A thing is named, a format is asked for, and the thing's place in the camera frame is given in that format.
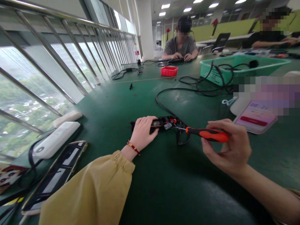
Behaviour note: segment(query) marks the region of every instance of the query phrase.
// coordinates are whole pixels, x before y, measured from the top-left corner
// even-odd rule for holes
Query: green table
[[[84,115],[78,120],[83,130],[77,140],[89,143],[78,171],[94,159],[122,149],[132,133],[130,121],[147,115],[169,115],[155,102],[156,94],[166,88],[186,88],[188,85],[178,81],[179,76],[199,77],[199,61],[213,57],[198,57],[179,66],[177,76],[172,78],[161,78],[160,68],[146,63],[141,75],[126,73],[123,79],[96,87],[76,105]],[[214,86],[209,81],[203,85]],[[172,90],[162,93],[159,99],[188,125],[204,128],[209,120],[234,119],[229,108],[221,104],[223,99],[231,97],[225,92],[205,97],[191,91]],[[265,134],[249,134],[253,149],[249,164],[279,185],[300,189],[297,135],[297,127],[279,123]],[[141,157],[134,159],[136,169],[120,224],[273,223],[254,197],[211,164],[202,152],[200,138],[193,136],[181,147],[176,143],[174,130],[160,131]],[[213,146],[216,151],[221,148],[221,144]],[[18,224],[20,219],[18,212],[10,224]],[[24,224],[37,223],[38,216],[33,216]]]

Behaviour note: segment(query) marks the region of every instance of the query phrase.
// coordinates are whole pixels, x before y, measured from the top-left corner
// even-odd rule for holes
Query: screwdriver
[[[187,134],[195,134],[201,138],[205,138],[208,141],[213,141],[217,143],[225,143],[228,142],[229,136],[227,133],[215,129],[194,129],[191,127],[187,127],[186,129],[176,127],[177,129],[185,130]]]

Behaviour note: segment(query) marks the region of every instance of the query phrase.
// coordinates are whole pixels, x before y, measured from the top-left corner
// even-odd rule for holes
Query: metal railing
[[[110,79],[109,75],[113,71],[118,69],[120,65],[135,63],[134,43],[136,42],[136,37],[131,33],[123,32],[112,27],[95,23],[93,21],[78,18],[58,10],[53,10],[41,5],[36,5],[33,3],[19,0],[1,0],[0,8],[5,8],[15,12],[16,16],[21,19],[21,21],[25,24],[29,31],[40,41],[40,43],[46,49],[47,53],[55,60],[59,67],[64,71],[66,76],[70,78],[72,83],[78,88],[78,90],[83,95],[88,94],[86,89],[82,86],[82,84],[79,82],[79,80],[70,70],[70,68],[63,61],[63,59],[56,53],[56,51],[48,42],[48,40],[44,37],[43,33],[37,31],[34,28],[34,26],[30,23],[28,19],[28,14],[35,14],[41,17],[41,20],[43,20],[46,23],[47,27],[56,37],[59,44],[62,45],[63,49],[66,51],[67,55],[70,57],[71,61],[74,63],[79,73],[83,76],[83,78],[85,79],[85,81],[91,89],[93,89],[95,86],[85,76],[82,68],[80,68],[71,52],[66,47],[65,43],[63,42],[60,36],[60,33],[55,29],[53,23],[50,21],[50,18],[58,20],[62,27],[65,29],[65,33],[68,34],[68,36],[72,40],[73,44],[77,48],[80,56],[85,62],[87,68],[92,73],[97,84],[100,83],[100,79],[97,76],[92,64],[96,65],[96,68],[99,70],[102,79],[105,81],[106,79]],[[74,33],[70,24],[72,26],[75,25],[79,35]],[[11,46],[15,47],[68,101],[75,105],[75,101],[52,79],[51,75],[45,69],[43,69],[43,67],[27,51],[25,51],[23,47],[16,40],[14,40],[14,38],[1,25],[0,34],[3,34],[10,41]],[[83,39],[83,42],[86,45],[88,52],[92,57],[92,64],[89,61],[87,55],[84,53],[76,36],[80,36],[81,39]],[[91,42],[93,47],[95,48],[96,51],[94,51],[94,53],[91,51],[88,42]],[[99,65],[99,62],[97,62],[96,58],[100,58],[102,64],[101,66]],[[12,83],[14,83],[24,92],[26,92],[29,96],[34,98],[41,105],[49,109],[51,112],[58,116],[62,116],[56,109],[51,107],[39,96],[37,96],[27,87],[22,85],[18,80],[16,80],[12,75],[10,75],[1,67],[0,74],[9,79]],[[3,110],[0,110],[0,116],[3,116],[36,133],[43,132],[38,128],[30,125],[29,123],[13,117],[12,115]]]

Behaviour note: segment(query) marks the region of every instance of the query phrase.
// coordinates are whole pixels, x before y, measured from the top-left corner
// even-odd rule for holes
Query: bracelet
[[[140,156],[140,152],[137,150],[137,148],[136,148],[132,143],[129,142],[129,140],[128,140],[127,144],[128,144],[130,147],[132,147],[133,150],[135,150],[135,151],[137,152],[137,155],[138,155],[138,156]]]

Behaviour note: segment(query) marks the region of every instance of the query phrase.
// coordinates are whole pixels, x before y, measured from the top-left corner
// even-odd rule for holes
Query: hair
[[[182,33],[189,33],[192,28],[192,19],[190,16],[182,16],[178,21],[178,30]]]
[[[288,16],[292,9],[283,6],[279,8],[272,8],[268,12],[264,12],[261,16],[262,20],[269,20],[269,19],[275,19],[275,20],[281,20],[284,16]]]

